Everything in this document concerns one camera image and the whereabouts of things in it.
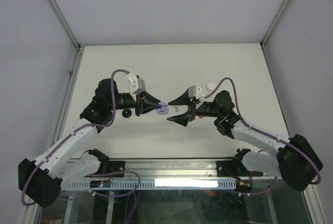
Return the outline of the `black earbud charging case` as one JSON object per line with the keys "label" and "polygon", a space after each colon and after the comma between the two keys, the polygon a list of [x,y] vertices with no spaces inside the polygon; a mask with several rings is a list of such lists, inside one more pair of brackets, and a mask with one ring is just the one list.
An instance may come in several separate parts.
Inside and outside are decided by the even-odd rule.
{"label": "black earbud charging case", "polygon": [[130,109],[124,109],[122,111],[122,116],[124,118],[129,118],[129,117],[131,117],[131,115],[132,115],[132,111]]}

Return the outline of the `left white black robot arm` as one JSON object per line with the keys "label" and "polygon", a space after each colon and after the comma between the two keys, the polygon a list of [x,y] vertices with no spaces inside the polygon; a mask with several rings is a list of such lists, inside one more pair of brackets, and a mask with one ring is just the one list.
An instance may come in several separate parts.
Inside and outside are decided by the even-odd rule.
{"label": "left white black robot arm", "polygon": [[24,159],[18,166],[18,186],[21,202],[28,196],[40,207],[51,205],[71,183],[95,174],[104,176],[109,170],[109,157],[94,149],[89,156],[73,163],[68,161],[89,140],[95,138],[112,119],[114,110],[134,109],[140,116],[160,108],[160,100],[145,90],[138,78],[130,83],[130,92],[120,93],[111,79],[103,79],[92,101],[80,114],[67,135],[33,161]]}

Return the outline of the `purple earbud charging case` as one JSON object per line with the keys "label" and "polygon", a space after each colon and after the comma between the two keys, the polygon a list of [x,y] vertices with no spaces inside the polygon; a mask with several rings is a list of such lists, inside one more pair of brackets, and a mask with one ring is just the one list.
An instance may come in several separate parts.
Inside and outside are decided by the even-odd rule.
{"label": "purple earbud charging case", "polygon": [[159,102],[158,104],[160,105],[160,107],[156,109],[156,113],[158,115],[166,115],[169,113],[169,107],[167,103]]}

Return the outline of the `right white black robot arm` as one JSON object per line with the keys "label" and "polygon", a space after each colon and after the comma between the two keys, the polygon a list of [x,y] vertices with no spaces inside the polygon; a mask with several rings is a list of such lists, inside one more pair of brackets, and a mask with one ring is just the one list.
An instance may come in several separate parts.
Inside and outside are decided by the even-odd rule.
{"label": "right white black robot arm", "polygon": [[249,148],[237,151],[232,159],[234,173],[244,176],[250,171],[258,171],[281,177],[299,192],[310,184],[321,182],[323,164],[305,137],[279,135],[247,123],[234,111],[235,104],[226,90],[219,92],[211,102],[197,98],[198,90],[192,86],[170,101],[168,105],[187,106],[187,111],[167,120],[187,126],[197,116],[212,117],[221,135],[258,148],[257,152]]}

